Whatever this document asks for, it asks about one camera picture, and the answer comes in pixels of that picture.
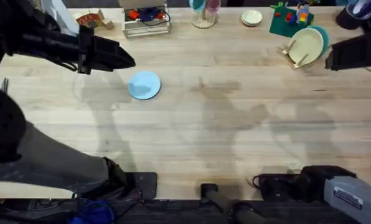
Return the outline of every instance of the dish rack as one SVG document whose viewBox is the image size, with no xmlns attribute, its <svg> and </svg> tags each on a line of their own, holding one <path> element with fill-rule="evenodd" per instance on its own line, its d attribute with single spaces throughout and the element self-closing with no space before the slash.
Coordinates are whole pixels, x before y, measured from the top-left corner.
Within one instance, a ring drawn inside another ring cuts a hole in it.
<svg viewBox="0 0 371 224">
<path fill-rule="evenodd" d="M 168 12 L 166 0 L 119 0 L 119 2 L 122 7 L 122 31 L 126 38 L 171 33 L 172 24 L 168 16 L 165 17 L 166 22 L 157 26 L 147 26 L 141 21 L 130 21 L 127 19 L 129 12 L 135 9 L 157 7 Z"/>
</svg>

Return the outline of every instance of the red object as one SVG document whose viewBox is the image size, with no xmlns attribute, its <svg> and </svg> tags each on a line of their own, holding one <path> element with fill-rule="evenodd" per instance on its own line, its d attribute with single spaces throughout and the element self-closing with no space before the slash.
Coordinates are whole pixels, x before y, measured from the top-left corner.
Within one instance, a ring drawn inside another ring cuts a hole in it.
<svg viewBox="0 0 371 224">
<path fill-rule="evenodd" d="M 292 13 L 289 12 L 289 13 L 287 13 L 285 20 L 290 21 L 291 20 L 291 17 L 292 17 Z"/>
<path fill-rule="evenodd" d="M 140 13 L 138 13 L 136 10 L 132 10 L 129 12 L 129 18 L 132 20 L 138 19 L 139 16 L 140 16 Z"/>
<path fill-rule="evenodd" d="M 76 21 L 83 26 L 89 25 L 90 22 L 96 22 L 96 21 L 101 21 L 100 17 L 98 14 L 90 13 L 87 15 L 84 15 L 82 17 L 79 17 L 76 19 Z"/>
<path fill-rule="evenodd" d="M 158 19 L 163 19 L 163 12 L 160 12 L 157 16 Z"/>
</svg>

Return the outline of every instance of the white bowl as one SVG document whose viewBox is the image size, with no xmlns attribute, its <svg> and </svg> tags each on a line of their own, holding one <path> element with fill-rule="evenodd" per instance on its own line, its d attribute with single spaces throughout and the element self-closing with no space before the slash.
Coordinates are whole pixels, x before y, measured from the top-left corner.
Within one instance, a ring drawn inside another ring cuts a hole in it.
<svg viewBox="0 0 371 224">
<path fill-rule="evenodd" d="M 259 11 L 251 9 L 243 12 L 241 19 L 247 26 L 257 26 L 263 19 L 263 16 Z"/>
</svg>

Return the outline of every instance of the green mat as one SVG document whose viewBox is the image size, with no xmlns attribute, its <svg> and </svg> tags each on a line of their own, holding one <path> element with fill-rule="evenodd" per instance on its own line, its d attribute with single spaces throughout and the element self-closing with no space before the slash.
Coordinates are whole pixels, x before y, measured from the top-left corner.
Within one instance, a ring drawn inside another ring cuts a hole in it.
<svg viewBox="0 0 371 224">
<path fill-rule="evenodd" d="M 275 17 L 275 14 L 279 12 L 281 15 L 279 17 Z M 312 20 L 314 19 L 314 15 L 309 13 L 308 21 L 303 22 L 300 24 L 289 24 L 285 22 L 285 18 L 287 13 L 292 13 L 292 15 L 296 15 L 296 10 L 288 9 L 287 7 L 279 7 L 275 9 L 273 20 L 271 21 L 270 32 L 272 34 L 283 35 L 285 37 L 292 37 L 297 31 L 306 28 L 307 26 L 311 25 Z"/>
</svg>

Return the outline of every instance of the blue object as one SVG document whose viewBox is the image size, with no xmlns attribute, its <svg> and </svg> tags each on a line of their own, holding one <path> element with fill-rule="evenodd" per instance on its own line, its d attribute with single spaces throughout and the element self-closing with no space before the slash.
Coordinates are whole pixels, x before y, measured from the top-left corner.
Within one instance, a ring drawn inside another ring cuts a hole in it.
<svg viewBox="0 0 371 224">
<path fill-rule="evenodd" d="M 146 9 L 140 9 L 140 19 L 143 22 L 148 22 L 154 20 L 155 17 L 161 12 L 156 7 L 149 7 Z"/>
<path fill-rule="evenodd" d="M 189 4 L 194 11 L 200 12 L 205 9 L 206 0 L 190 0 Z"/>
<path fill-rule="evenodd" d="M 132 97 L 148 100 L 159 93 L 161 80 L 153 72 L 139 72 L 131 77 L 128 87 Z"/>
<path fill-rule="evenodd" d="M 358 0 L 352 10 L 355 17 L 363 18 L 371 13 L 371 0 Z"/>
<path fill-rule="evenodd" d="M 321 36 L 322 36 L 322 39 L 323 39 L 323 46 L 322 46 L 322 51 L 321 51 L 321 54 L 319 57 L 323 56 L 329 49 L 329 34 L 328 32 L 322 28 L 321 26 L 316 26 L 316 25 L 313 25 L 313 26 L 309 26 L 309 28 L 313 28 L 315 30 L 317 30 Z"/>
<path fill-rule="evenodd" d="M 290 24 L 296 24 L 296 21 L 298 20 L 298 17 L 296 15 L 291 16 L 291 20 L 289 20 Z"/>
<path fill-rule="evenodd" d="M 337 6 L 346 6 L 347 4 L 355 4 L 358 0 L 336 0 Z"/>
<path fill-rule="evenodd" d="M 84 199 L 78 213 L 68 220 L 68 224 L 107 224 L 115 222 L 115 213 L 104 200 Z"/>
</svg>

